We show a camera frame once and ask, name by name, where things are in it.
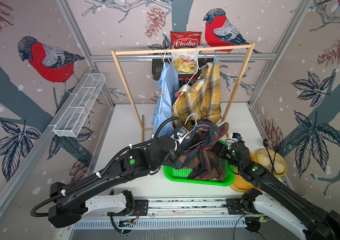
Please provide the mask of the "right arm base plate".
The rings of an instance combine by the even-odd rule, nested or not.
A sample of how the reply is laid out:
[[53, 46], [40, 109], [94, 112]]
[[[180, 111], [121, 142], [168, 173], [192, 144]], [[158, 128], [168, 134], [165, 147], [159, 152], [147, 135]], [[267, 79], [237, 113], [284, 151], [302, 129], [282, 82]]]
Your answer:
[[243, 215], [243, 214], [253, 214], [262, 215], [257, 212], [254, 203], [249, 200], [243, 199], [226, 199], [226, 203], [222, 205], [227, 208], [229, 215]]

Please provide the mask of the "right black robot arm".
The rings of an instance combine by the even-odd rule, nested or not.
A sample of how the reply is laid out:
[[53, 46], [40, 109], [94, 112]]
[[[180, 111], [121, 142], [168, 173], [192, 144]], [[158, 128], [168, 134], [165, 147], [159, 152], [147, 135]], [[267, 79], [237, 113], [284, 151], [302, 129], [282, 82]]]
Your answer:
[[214, 153], [253, 188], [242, 195], [246, 212], [266, 215], [300, 240], [340, 240], [340, 215], [310, 203], [281, 183], [268, 169], [253, 162], [243, 141], [227, 146], [218, 142]]

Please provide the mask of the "green plastic mesh basket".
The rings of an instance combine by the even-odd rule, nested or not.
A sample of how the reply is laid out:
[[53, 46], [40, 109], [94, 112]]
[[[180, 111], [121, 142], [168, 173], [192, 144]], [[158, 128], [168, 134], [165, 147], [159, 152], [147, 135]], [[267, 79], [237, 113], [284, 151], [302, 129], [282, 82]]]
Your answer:
[[234, 151], [221, 140], [209, 147], [200, 141], [184, 147], [181, 158], [176, 162], [167, 162], [164, 173], [173, 182], [227, 187], [235, 179], [228, 164], [234, 156]]

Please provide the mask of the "dark multicolour plaid shirt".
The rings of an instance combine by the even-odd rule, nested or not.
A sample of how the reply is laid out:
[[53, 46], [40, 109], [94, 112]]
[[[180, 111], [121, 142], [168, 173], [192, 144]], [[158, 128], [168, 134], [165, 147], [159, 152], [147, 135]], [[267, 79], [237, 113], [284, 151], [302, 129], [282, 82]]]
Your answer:
[[[226, 122], [219, 128], [221, 136], [224, 137], [229, 129], [229, 124]], [[190, 161], [191, 166], [190, 168], [174, 169], [191, 169], [192, 172], [188, 175], [188, 179], [191, 180], [210, 181], [216, 179], [217, 181], [221, 182], [225, 177], [225, 160], [219, 158], [215, 154], [215, 144], [203, 144], [194, 146], [193, 148], [184, 149], [187, 160]]]

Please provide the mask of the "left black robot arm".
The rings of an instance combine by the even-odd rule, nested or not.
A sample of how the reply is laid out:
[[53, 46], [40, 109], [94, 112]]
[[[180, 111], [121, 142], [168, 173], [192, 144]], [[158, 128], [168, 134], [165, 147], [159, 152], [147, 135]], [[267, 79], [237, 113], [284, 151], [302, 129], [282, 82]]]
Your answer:
[[31, 216], [47, 217], [56, 228], [68, 227], [90, 210], [87, 200], [114, 186], [154, 175], [167, 162], [176, 162], [181, 156], [180, 137], [159, 135], [170, 122], [176, 122], [175, 131], [178, 132], [181, 119], [166, 119], [151, 140], [123, 148], [100, 171], [73, 184], [54, 183], [49, 199], [32, 208]]

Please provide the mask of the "white clothespin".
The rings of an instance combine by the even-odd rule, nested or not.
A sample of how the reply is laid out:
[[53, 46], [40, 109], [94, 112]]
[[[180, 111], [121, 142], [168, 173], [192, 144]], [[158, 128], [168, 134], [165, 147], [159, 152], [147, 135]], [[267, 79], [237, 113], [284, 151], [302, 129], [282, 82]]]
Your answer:
[[220, 120], [216, 125], [217, 125], [217, 127], [220, 127], [220, 126], [224, 125], [225, 123], [226, 123], [225, 121]]

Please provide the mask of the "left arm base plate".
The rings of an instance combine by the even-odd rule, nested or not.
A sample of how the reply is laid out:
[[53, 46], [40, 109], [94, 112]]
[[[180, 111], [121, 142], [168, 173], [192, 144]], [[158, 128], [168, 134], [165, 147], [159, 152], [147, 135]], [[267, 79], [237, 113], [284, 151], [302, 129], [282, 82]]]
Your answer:
[[135, 206], [131, 209], [126, 208], [120, 213], [113, 213], [114, 217], [120, 216], [147, 216], [149, 208], [148, 200], [135, 200]]

